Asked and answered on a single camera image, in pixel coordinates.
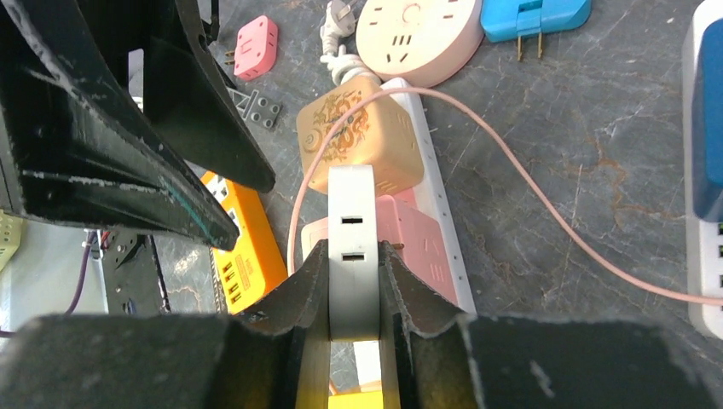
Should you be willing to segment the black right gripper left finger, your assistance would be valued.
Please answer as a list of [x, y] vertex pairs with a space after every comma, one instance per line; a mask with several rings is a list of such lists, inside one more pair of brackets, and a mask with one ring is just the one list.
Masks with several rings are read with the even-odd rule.
[[329, 251], [244, 312], [45, 315], [1, 353], [4, 408], [325, 408]]

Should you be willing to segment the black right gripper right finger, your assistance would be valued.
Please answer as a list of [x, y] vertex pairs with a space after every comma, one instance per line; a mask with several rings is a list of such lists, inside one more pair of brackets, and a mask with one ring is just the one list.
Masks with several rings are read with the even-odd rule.
[[719, 408], [688, 347], [658, 325], [471, 314], [379, 244], [387, 408]]

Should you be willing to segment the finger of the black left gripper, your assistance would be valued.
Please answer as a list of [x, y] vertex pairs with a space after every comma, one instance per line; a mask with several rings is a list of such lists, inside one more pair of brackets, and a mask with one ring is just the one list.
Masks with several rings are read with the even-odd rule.
[[119, 84], [74, 1], [1, 4], [1, 208], [224, 250], [239, 236]]
[[275, 173], [238, 114], [210, 51], [195, 1], [81, 1], [111, 73], [130, 86], [129, 54], [143, 52], [142, 96], [152, 128], [183, 159], [261, 193]]

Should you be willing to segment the yellow cube socket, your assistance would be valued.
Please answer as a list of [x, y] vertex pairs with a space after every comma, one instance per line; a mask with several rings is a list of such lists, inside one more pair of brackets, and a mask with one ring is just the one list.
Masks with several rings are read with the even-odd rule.
[[383, 409], [380, 380], [350, 388], [328, 397], [329, 409]]

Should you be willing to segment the orange power strip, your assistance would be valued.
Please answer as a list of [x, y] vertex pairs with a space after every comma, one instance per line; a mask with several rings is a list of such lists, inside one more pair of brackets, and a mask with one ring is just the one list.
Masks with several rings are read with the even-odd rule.
[[238, 314], [287, 278], [286, 265], [257, 191], [211, 171], [201, 181], [239, 231], [233, 250], [210, 249], [217, 311]]

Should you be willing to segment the pink adapter plug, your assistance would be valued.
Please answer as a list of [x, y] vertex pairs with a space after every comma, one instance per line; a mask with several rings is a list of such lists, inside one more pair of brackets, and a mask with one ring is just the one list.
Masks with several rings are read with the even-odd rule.
[[228, 65], [241, 80], [251, 81], [268, 72], [276, 61], [278, 26], [267, 16], [260, 15], [242, 26], [236, 33], [233, 57]]

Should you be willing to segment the long white power strip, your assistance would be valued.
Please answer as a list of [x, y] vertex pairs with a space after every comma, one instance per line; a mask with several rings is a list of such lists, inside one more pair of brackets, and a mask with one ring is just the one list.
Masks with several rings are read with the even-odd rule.
[[438, 222], [450, 269], [446, 281], [454, 288], [454, 297], [450, 301], [467, 313], [475, 314], [477, 309], [421, 98], [409, 93], [395, 93], [391, 97], [412, 119], [425, 167], [422, 182], [403, 192], [402, 197], [413, 199], [418, 210]]

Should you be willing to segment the white adapter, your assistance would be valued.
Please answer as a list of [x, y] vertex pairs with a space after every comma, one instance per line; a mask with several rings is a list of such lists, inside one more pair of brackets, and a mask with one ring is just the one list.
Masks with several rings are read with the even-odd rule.
[[379, 250], [372, 166], [329, 169], [327, 227], [331, 339], [377, 340]]

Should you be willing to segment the tan dragon cube socket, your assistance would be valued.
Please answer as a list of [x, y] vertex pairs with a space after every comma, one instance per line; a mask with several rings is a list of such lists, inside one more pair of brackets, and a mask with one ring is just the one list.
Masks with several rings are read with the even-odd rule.
[[[335, 122], [355, 104], [381, 87], [367, 77], [355, 77], [303, 107], [296, 118], [304, 172]], [[370, 164], [375, 194], [393, 195], [418, 185], [424, 165], [408, 112], [385, 95], [354, 113], [324, 151], [309, 187], [326, 193], [332, 166]]]

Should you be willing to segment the pink round socket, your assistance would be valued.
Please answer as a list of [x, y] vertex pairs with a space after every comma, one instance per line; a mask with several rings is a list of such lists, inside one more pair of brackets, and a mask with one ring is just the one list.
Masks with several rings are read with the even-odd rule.
[[430, 88], [457, 73], [484, 32], [481, 0], [373, 0], [362, 7], [356, 48], [382, 80]]

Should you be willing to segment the blue adapter plug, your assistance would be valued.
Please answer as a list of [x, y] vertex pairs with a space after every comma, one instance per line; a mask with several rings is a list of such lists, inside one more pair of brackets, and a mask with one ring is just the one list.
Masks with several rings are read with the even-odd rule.
[[574, 30], [592, 12], [591, 0], [484, 0], [480, 25], [492, 43], [514, 41], [517, 60], [523, 59], [523, 41], [533, 37], [537, 57], [544, 52], [544, 36]]

